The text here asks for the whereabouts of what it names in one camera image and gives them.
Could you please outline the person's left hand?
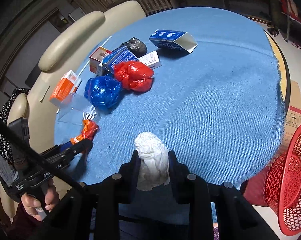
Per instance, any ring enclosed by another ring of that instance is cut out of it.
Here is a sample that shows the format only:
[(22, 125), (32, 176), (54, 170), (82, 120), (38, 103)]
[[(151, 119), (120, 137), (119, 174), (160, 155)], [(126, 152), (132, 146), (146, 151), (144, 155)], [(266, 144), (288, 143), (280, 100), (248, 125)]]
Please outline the person's left hand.
[(53, 179), (44, 183), (44, 191), (37, 188), (24, 193), (21, 202), (28, 215), (42, 222), (47, 213), (59, 203), (59, 193), (56, 191)]

